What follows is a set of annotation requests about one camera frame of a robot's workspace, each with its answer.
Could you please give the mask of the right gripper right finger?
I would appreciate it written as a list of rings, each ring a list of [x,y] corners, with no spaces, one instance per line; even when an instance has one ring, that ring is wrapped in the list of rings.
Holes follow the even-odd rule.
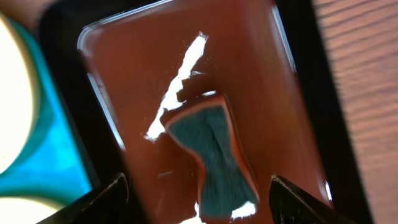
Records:
[[[274,224],[355,224],[281,175],[273,175],[269,208]]]

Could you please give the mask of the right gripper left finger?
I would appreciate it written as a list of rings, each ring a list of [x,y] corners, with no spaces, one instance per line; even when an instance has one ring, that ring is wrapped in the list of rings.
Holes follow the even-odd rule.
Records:
[[[126,176],[118,173],[98,187],[38,224],[123,224],[129,189]]]

